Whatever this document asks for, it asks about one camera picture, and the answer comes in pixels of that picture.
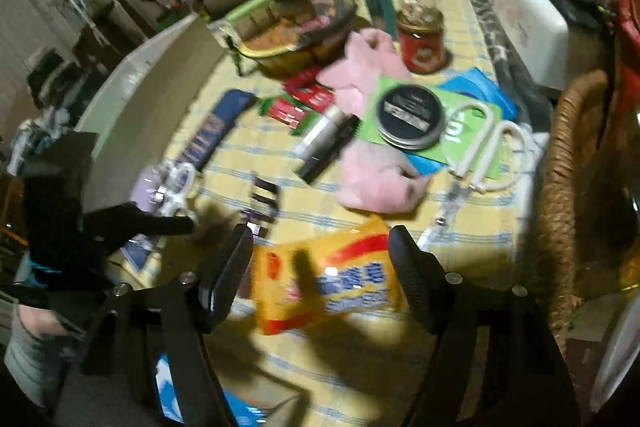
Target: pink cloth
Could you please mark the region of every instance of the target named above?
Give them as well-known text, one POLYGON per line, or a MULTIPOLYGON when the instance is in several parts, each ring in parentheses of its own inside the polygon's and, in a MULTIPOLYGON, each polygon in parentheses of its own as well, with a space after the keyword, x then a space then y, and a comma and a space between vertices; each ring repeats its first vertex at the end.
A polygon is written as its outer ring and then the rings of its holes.
POLYGON ((352 32, 344 58, 322 70, 316 80, 335 91, 335 103, 346 114, 362 118, 367 99, 381 74, 413 82, 411 73, 396 54, 389 34, 375 28, 352 32))
POLYGON ((380 214, 410 212, 424 197, 430 176, 420 177, 407 157, 389 145, 354 139, 341 155, 338 203, 380 214))

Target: red candle jar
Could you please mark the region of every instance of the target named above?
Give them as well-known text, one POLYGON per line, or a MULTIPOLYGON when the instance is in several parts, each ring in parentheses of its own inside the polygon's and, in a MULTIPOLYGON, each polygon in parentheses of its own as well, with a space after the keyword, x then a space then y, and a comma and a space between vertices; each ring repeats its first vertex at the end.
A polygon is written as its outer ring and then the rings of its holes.
POLYGON ((432 23, 421 26, 409 24, 402 13, 396 17, 402 61, 413 73, 434 73, 447 61, 444 17, 439 11, 435 13, 432 23))

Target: green package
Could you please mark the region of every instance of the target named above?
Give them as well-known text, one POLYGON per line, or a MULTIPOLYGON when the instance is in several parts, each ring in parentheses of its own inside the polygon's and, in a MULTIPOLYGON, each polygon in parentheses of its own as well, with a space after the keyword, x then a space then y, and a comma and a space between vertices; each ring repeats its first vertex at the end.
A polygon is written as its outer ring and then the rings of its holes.
MULTIPOLYGON (((376 89, 369 96, 369 105, 367 109, 362 115, 362 123, 358 128, 357 136, 361 140, 372 142, 372 143, 380 143, 380 144, 388 144, 388 142, 380 136, 378 131, 378 120, 376 118, 376 108, 378 106, 378 100, 385 94, 389 89, 393 87, 399 86, 403 84, 403 82, 399 82, 394 78, 389 78, 388 76, 381 75, 378 79, 378 84, 376 85, 376 89)), ((449 116, 452 109, 462 105, 463 103, 469 102, 470 100, 475 100, 469 96, 465 96, 463 94, 458 94, 456 92, 450 92, 443 89, 438 89, 436 87, 429 87, 429 89, 435 94, 442 107, 445 110, 447 116, 449 116)), ((488 102, 484 103, 489 109, 491 109, 494 114, 494 123, 502 120, 502 110, 497 105, 488 102)), ((451 158, 452 161, 458 163, 462 160, 462 156, 465 154, 466 149, 468 149, 471 144, 473 137, 480 131, 482 126, 484 125, 484 114, 477 109, 466 109, 460 112, 459 117, 453 121, 447 130, 445 147, 447 148, 447 155, 451 158)), ((476 163, 482 156, 482 152, 484 151, 484 147, 482 147, 481 153, 476 155, 475 160, 471 165, 471 170, 476 169, 476 163)), ((447 159, 444 156, 444 152, 442 151, 442 145, 440 142, 437 142, 435 145, 428 149, 424 149, 422 151, 406 151, 411 154, 416 154, 418 156, 422 156, 423 158, 428 158, 430 160, 435 160, 436 162, 446 163, 447 159)), ((489 169, 486 173, 488 178, 492 180, 497 180, 500 177, 500 158, 499 154, 496 153, 494 158, 489 165, 489 169)))

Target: tablecloth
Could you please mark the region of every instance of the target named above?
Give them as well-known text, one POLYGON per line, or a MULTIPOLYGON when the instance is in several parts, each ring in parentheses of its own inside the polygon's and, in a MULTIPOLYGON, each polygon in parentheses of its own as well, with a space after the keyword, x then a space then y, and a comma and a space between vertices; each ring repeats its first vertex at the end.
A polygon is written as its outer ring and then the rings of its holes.
MULTIPOLYGON (((453 59, 445 70, 416 76, 416 81, 436 86, 473 67, 495 80, 469 0, 436 1, 444 13, 445 44, 453 59)), ((358 14, 367 16, 363 2, 358 14)), ((167 157, 175 158, 180 153, 221 93, 230 88, 249 90, 258 97, 281 91, 279 83, 257 72, 238 78, 231 60, 225 57, 176 130, 167 147, 167 157)), ((232 216, 247 206, 255 173, 282 189, 281 212, 263 240, 267 244, 297 241, 363 222, 366 213, 346 210, 335 202, 333 192, 340 182, 338 162, 312 187, 292 173, 290 151, 295 142, 285 125, 261 118, 255 109, 247 111, 206 166, 196 206, 203 212, 209 209, 219 216, 232 216)), ((501 160, 502 171, 513 168, 506 142, 501 160)), ((439 172, 415 212, 383 216, 389 227, 405 225, 417 239, 430 225, 450 182, 450 175, 439 172)), ((458 212, 452 228, 441 237, 434 254, 448 271, 501 287, 509 282, 515 235, 512 189, 474 193, 458 212)), ((190 257, 188 240, 172 241, 177 243, 162 256, 154 254, 145 271, 136 276, 139 284, 153 284, 159 273, 164 274, 164 280, 171 272, 196 262, 196 256, 190 257)), ((385 311, 351 314, 305 331, 266 337, 255 329, 252 302, 239 298, 228 320, 207 338, 211 349, 228 351, 268 375, 308 390, 305 427, 399 425, 428 365, 433 343, 434 338, 410 320, 406 312, 385 311)))

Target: tin lid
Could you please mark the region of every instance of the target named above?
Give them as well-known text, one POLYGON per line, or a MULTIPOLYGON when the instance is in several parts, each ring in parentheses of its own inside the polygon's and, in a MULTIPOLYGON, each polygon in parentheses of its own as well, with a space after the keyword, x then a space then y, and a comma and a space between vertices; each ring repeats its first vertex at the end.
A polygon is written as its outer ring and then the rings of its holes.
POLYGON ((444 127, 444 110, 423 86, 402 85, 387 91, 376 110, 378 131, 391 145, 419 151, 433 145, 444 127))

